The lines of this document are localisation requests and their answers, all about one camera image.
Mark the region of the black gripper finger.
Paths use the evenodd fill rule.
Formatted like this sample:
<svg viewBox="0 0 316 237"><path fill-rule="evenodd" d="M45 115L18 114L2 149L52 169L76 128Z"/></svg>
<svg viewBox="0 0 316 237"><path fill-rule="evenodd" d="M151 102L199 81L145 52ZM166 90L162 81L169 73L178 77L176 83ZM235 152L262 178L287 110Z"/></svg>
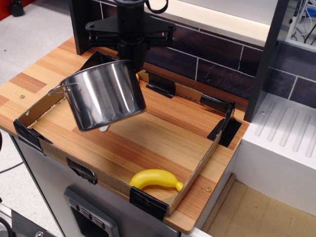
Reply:
<svg viewBox="0 0 316 237"><path fill-rule="evenodd" d="M143 69L146 57L146 49L143 48L130 48L129 60L132 61L133 69L137 73Z"/></svg>

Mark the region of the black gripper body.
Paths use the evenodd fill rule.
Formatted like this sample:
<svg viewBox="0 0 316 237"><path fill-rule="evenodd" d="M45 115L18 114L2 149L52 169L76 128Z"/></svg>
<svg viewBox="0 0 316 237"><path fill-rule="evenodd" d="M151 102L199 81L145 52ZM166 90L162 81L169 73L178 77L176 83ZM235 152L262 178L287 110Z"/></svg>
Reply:
<svg viewBox="0 0 316 237"><path fill-rule="evenodd" d="M117 12L111 17L86 24L91 46L111 46L119 57L144 57L152 47L173 45L176 25L152 17L168 8L152 9L148 0L117 0Z"/></svg>

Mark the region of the white-tipped gripper finger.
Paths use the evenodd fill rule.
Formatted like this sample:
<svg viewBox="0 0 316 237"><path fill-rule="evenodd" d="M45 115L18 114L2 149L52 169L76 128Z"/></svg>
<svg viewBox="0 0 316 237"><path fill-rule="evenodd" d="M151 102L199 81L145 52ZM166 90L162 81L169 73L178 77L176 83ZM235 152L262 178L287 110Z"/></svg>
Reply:
<svg viewBox="0 0 316 237"><path fill-rule="evenodd" d="M109 125L105 125L105 126L100 127L99 130L101 132L106 132L109 129L109 127L110 127Z"/></svg>

